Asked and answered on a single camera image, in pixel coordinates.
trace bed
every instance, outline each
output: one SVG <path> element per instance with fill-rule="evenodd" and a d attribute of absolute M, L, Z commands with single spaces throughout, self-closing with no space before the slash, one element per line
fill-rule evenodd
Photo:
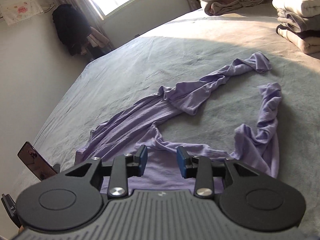
<path fill-rule="evenodd" d="M 90 130 L 138 99 L 193 81 L 261 51 L 273 69 L 232 77 L 200 107 L 195 116 L 180 114 L 159 128 L 172 142 L 206 143 L 234 149 L 234 129 L 256 126 L 261 97 L 257 86 L 279 82 L 283 100 L 278 110 L 280 147 L 278 178 L 302 192 L 307 211 L 300 228 L 320 234 L 320 55 L 305 55 L 276 34 L 276 10 L 270 3 L 242 8 L 218 17 L 202 9 L 161 25 L 91 62 L 49 116 L 33 145 L 63 170 L 74 165 L 75 152 Z M 24 169 L 13 197 L 38 182 Z"/>

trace metal screw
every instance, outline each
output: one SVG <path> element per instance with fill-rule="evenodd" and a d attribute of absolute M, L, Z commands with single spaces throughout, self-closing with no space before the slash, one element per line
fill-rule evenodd
<path fill-rule="evenodd" d="M 206 187 L 199 188 L 197 189 L 196 192 L 199 196 L 203 196 L 203 197 L 210 196 L 213 193 L 211 189 Z"/>
<path fill-rule="evenodd" d="M 109 192 L 113 196 L 121 196 L 125 193 L 125 190 L 122 187 L 113 187 Z"/>

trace phone screen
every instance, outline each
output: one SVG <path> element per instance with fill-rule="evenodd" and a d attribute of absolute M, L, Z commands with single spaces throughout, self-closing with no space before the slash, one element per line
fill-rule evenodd
<path fill-rule="evenodd" d="M 18 157 L 39 180 L 44 180 L 57 174 L 29 142 L 23 145 Z"/>

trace white wall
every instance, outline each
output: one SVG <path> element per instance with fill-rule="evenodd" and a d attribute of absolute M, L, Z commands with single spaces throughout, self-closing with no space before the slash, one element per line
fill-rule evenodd
<path fill-rule="evenodd" d="M 104 20 L 102 28 L 118 48 L 136 35 L 190 12 L 187 0 L 134 0 Z"/>
<path fill-rule="evenodd" d="M 23 167 L 17 153 L 40 128 L 86 66 L 59 41 L 51 13 L 15 26 L 0 21 L 0 194 Z M 0 203 L 0 235 L 17 233 Z"/>

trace purple long-sleeve shirt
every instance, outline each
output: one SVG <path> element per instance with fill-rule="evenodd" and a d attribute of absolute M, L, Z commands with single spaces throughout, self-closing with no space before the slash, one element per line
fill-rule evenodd
<path fill-rule="evenodd" d="M 91 131 L 88 143 L 76 152 L 75 163 L 93 156 L 110 160 L 131 153 L 145 144 L 148 146 L 148 163 L 144 175 L 128 179 L 129 189 L 190 189 L 194 179 L 183 179 L 176 161 L 176 148 L 183 146 L 191 155 L 204 155 L 212 160 L 229 156 L 225 151 L 211 149 L 207 144 L 172 143 L 165 141 L 158 125 L 183 112 L 195 115 L 198 107 L 231 76 L 255 70 L 271 70 L 269 60 L 261 53 L 249 59 L 235 59 L 230 65 L 216 70 L 194 82 L 179 82 L 175 88 L 161 86 L 158 93 L 145 97 L 128 109 L 119 112 L 109 121 Z M 279 147 L 276 135 L 277 107 L 281 101 L 278 83 L 260 86 L 262 104 L 259 111 L 257 134 L 241 125 L 235 132 L 235 151 L 231 156 L 271 175 L 277 176 Z M 108 187 L 105 179 L 101 192 Z M 221 185 L 215 188 L 221 191 Z"/>

